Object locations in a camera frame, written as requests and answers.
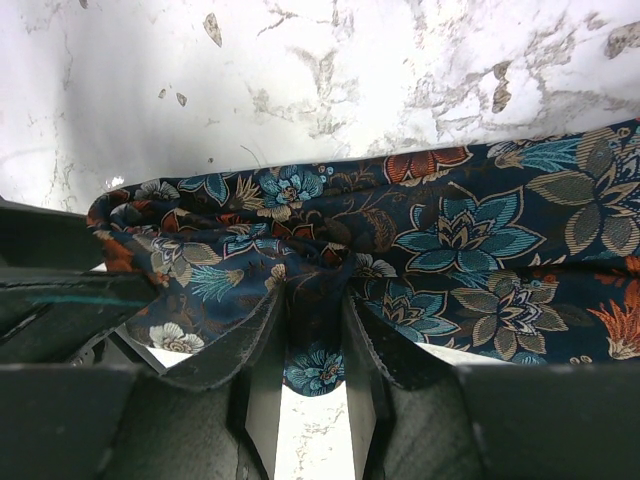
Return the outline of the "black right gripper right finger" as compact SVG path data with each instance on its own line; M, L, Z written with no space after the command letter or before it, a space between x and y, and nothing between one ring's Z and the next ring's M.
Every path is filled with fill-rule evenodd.
M359 479L635 479L639 368L453 366L342 301Z

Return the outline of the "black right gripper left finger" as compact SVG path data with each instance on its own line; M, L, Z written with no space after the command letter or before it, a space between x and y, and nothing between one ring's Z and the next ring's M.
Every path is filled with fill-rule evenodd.
M274 287L200 353L133 366L6 365L5 479L271 479L286 302Z

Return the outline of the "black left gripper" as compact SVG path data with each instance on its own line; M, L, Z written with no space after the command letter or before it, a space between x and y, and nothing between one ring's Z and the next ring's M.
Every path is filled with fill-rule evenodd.
M98 270L83 216L1 202L1 361L100 363L117 330L157 297L142 274Z

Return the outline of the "dark blue floral tie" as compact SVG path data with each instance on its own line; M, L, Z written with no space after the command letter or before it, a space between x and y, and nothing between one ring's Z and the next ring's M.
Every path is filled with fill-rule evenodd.
M157 300L138 343L196 354L274 289L284 383L345 377L345 294L415 343L524 365L639 357L639 122L342 163L159 178L100 196L111 271Z

